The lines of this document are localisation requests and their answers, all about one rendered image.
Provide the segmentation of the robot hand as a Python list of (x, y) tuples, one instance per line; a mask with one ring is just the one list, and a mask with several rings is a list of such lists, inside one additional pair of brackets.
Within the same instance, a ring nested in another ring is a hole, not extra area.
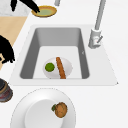
[(12, 11), (15, 11), (17, 1), (20, 1), (23, 4), (25, 4), (27, 7), (32, 9), (35, 13), (39, 12), (39, 7), (33, 0), (11, 0), (10, 6), (11, 6)]
[(3, 56), (4, 60), (2, 63), (13, 63), (15, 61), (14, 51), (10, 42), (0, 35), (0, 54)]

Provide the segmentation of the yellow-rimmed green plate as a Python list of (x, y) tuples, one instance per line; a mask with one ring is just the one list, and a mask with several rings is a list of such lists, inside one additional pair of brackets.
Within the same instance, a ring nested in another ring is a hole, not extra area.
[(39, 7), (38, 12), (32, 11), (32, 14), (37, 17), (50, 17), (55, 15), (56, 12), (57, 9), (55, 7), (44, 5)]

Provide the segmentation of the dark striped jar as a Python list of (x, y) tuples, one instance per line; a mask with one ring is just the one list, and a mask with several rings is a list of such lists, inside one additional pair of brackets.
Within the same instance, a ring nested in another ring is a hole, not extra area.
[(13, 96), (13, 91), (8, 83), (0, 78), (0, 102), (8, 102)]

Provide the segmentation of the green lime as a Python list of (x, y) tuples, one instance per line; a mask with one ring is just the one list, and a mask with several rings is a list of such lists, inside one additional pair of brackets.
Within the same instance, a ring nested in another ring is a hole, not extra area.
[(47, 63), (45, 65), (45, 70), (48, 71), (48, 72), (52, 72), (54, 70), (55, 66), (53, 63)]

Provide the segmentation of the grey kitchen sink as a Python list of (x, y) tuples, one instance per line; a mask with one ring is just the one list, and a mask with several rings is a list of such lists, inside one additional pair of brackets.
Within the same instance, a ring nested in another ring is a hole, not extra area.
[[(104, 47), (88, 47), (91, 25), (33, 25), (9, 80), (14, 86), (116, 85)], [(66, 79), (48, 79), (43, 67), (51, 58), (67, 59), (73, 70)]]

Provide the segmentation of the brown baguette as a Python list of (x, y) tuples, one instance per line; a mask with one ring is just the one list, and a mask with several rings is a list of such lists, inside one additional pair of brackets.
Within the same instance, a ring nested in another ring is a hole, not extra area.
[(60, 57), (56, 57), (56, 63), (59, 70), (60, 79), (66, 79), (65, 71)]

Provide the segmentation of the large white plate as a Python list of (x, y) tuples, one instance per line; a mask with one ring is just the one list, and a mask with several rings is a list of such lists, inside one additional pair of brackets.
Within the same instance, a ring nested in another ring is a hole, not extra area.
[[(63, 102), (67, 113), (59, 118), (52, 106)], [(39, 89), (29, 93), (17, 105), (10, 128), (75, 128), (75, 108), (67, 95), (56, 89)]]

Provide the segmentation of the silver tap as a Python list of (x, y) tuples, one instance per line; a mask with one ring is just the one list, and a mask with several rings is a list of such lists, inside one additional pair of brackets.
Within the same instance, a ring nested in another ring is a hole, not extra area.
[(90, 33), (88, 46), (91, 49), (95, 49), (101, 46), (101, 40), (103, 36), (101, 35), (100, 24), (101, 24), (101, 20), (102, 20), (104, 8), (105, 8), (105, 3), (106, 3), (106, 0), (100, 0), (96, 23), (95, 23), (95, 26), (91, 29), (91, 33)]

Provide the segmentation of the small brown round thing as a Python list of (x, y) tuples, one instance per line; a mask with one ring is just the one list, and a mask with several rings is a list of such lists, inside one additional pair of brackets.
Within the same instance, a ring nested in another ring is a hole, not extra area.
[(63, 118), (67, 114), (68, 108), (65, 103), (59, 102), (58, 104), (54, 104), (51, 110), (58, 118)]

